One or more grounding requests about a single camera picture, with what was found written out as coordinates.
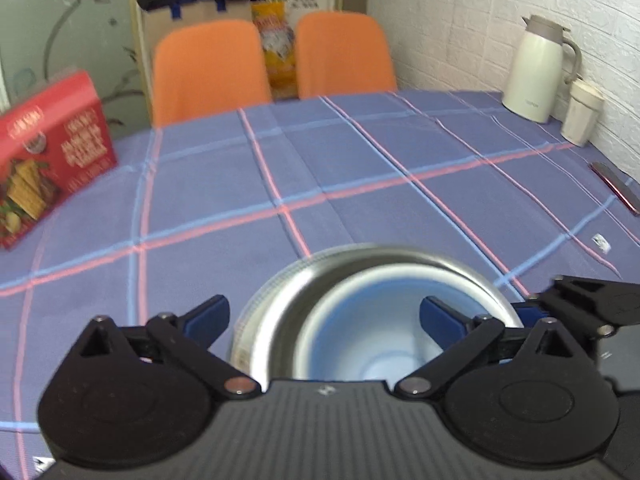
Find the stainless steel bowl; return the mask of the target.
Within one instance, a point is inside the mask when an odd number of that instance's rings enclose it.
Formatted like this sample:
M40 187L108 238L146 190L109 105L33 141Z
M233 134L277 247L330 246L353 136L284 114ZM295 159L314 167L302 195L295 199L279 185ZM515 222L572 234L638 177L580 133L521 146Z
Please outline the stainless steel bowl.
M235 323L229 360L262 386L276 378L395 385L457 338L422 314L427 297L465 318L522 325L490 281L454 259L355 244L317 252L262 285Z

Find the red smartphone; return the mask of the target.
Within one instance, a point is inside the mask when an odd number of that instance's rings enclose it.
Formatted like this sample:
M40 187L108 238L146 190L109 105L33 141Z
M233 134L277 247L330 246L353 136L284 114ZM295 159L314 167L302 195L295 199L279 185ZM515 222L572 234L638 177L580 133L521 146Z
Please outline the red smartphone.
M631 191L631 188L603 162L592 162L590 169L606 184L606 186L620 199L632 214L640 216L639 197Z

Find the blue plaid tablecloth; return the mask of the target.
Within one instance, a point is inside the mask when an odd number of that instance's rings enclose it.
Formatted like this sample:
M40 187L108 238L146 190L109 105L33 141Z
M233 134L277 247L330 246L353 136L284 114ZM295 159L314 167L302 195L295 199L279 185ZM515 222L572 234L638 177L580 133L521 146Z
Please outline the blue plaid tablecloth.
M253 107L115 142L118 165L1 256L1 461L48 454L40 394L90 318L137 325L352 243L454 258L510 299L559 274L634 282L639 220L557 122L485 92Z

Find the white travel cup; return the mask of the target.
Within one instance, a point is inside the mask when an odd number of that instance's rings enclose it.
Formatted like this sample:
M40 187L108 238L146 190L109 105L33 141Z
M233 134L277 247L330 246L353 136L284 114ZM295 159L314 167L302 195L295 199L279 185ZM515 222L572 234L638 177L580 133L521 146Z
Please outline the white travel cup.
M570 102L562 125L565 140L584 146L596 128L605 102L604 94L593 84L576 79L570 84Z

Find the white thermos jug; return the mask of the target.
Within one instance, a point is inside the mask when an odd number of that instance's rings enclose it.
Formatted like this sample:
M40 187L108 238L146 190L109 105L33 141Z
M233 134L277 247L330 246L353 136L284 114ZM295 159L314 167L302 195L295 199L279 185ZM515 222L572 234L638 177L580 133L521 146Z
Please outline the white thermos jug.
M523 18L525 32L512 58L502 104L521 118L544 124L561 81L571 84L582 67L582 50L570 30L543 16Z

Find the red cracker box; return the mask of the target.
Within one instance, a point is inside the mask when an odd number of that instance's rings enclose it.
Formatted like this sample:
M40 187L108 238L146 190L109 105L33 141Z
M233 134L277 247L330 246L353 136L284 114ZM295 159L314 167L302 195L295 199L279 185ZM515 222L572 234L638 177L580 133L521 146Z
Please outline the red cracker box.
M101 100L75 70L1 115L1 247L117 166Z

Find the left orange chair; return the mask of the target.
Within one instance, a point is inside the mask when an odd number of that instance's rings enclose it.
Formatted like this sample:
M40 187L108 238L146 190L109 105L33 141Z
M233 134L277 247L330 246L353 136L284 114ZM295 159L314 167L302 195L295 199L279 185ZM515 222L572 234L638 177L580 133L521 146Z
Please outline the left orange chair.
M272 101L262 40L249 21L183 27L156 47L152 126L167 127Z

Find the orange chair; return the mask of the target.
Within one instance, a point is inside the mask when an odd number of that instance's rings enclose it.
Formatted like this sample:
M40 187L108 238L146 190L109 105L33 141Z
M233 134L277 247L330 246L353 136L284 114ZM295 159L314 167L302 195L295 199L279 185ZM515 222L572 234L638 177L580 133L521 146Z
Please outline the orange chair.
M296 25L294 47L299 99L397 89L384 30L367 14L311 12Z
M167 127L272 101L262 40L249 21L183 27L156 47L152 126Z

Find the right orange chair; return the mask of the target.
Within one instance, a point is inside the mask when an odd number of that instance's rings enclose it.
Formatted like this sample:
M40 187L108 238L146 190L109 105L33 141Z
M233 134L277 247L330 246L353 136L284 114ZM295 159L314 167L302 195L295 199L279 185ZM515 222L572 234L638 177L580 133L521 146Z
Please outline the right orange chair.
M296 25L294 47L299 99L397 89L384 30L367 14L311 12Z

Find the yellow snack bag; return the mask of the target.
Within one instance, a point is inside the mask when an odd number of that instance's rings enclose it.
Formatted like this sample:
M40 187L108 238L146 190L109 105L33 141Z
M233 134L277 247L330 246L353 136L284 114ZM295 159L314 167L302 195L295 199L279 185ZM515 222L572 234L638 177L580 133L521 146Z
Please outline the yellow snack bag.
M283 1L252 3L253 23L262 40L265 66L272 98L297 98L294 32L286 18Z

